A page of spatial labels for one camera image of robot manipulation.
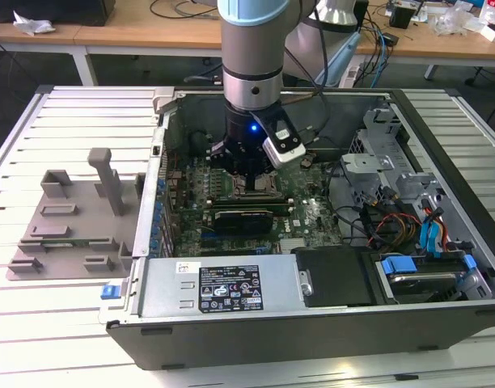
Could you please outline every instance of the warning label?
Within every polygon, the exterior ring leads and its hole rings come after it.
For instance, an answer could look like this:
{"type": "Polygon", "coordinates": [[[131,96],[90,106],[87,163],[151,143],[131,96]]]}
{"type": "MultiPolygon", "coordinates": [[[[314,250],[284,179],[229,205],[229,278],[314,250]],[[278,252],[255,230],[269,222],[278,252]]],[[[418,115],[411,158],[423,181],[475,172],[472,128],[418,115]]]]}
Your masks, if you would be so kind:
{"type": "Polygon", "coordinates": [[[258,265],[199,268],[202,313],[263,310],[258,265]]]}

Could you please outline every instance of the electronic device on table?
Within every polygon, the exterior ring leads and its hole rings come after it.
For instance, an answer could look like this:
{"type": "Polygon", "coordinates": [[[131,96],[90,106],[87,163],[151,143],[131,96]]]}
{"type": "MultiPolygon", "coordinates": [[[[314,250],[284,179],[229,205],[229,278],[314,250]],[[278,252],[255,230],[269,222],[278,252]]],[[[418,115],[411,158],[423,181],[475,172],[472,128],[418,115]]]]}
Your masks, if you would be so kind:
{"type": "Polygon", "coordinates": [[[115,0],[0,0],[0,23],[15,21],[16,12],[27,19],[103,26],[114,6],[115,0]]]}
{"type": "MultiPolygon", "coordinates": [[[[495,223],[404,93],[325,97],[322,138],[249,190],[212,160],[222,91],[159,89],[126,305],[107,325],[138,366],[415,352],[495,325],[495,223]],[[486,227],[468,223],[477,209],[486,227]]],[[[321,106],[286,113],[304,129],[321,106]]]]}

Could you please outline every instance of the screw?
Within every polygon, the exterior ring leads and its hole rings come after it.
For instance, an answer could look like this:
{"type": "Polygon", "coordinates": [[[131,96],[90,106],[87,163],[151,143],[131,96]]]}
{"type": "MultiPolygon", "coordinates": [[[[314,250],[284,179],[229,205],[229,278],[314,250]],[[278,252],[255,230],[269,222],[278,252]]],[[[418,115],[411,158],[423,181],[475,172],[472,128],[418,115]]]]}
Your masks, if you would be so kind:
{"type": "Polygon", "coordinates": [[[312,295],[312,287],[306,283],[302,283],[302,293],[306,297],[310,297],[312,295]]]}

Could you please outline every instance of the table leg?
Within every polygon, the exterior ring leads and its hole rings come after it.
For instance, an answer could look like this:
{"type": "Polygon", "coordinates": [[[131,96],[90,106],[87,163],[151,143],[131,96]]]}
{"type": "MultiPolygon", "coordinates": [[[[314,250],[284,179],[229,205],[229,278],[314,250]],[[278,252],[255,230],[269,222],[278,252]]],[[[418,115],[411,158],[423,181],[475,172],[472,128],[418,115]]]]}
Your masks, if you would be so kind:
{"type": "Polygon", "coordinates": [[[348,67],[346,68],[341,80],[339,81],[340,88],[352,88],[353,83],[355,82],[359,68],[364,63],[365,56],[364,55],[354,55],[350,60],[348,67]]]}
{"type": "Polygon", "coordinates": [[[98,81],[93,70],[93,64],[86,48],[79,46],[71,53],[77,66],[78,75],[83,86],[98,86],[98,81]]]}
{"type": "Polygon", "coordinates": [[[436,70],[438,69],[438,65],[429,65],[427,68],[427,71],[424,74],[424,78],[427,81],[431,81],[434,77],[434,74],[436,73],[436,70]]]}

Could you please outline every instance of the floor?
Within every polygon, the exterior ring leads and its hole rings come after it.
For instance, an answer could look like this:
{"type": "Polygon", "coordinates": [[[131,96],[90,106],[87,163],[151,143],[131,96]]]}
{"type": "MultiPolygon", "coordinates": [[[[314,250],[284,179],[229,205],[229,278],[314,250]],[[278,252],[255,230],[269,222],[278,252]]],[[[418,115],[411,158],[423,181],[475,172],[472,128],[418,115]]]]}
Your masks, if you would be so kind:
{"type": "MultiPolygon", "coordinates": [[[[18,53],[15,59],[34,80],[0,53],[0,145],[18,120],[36,89],[36,82],[49,85],[80,85],[70,56],[64,54],[18,53]]],[[[92,58],[102,86],[181,85],[183,78],[207,69],[200,58],[130,57],[96,55],[92,58]]],[[[423,77],[425,66],[390,64],[379,80],[381,87],[456,89],[485,119],[495,107],[495,69],[478,77],[474,86],[463,82],[473,68],[440,67],[433,81],[423,77]]],[[[368,87],[371,78],[363,83],[368,87]]],[[[495,129],[495,115],[490,121],[495,129]]]]}

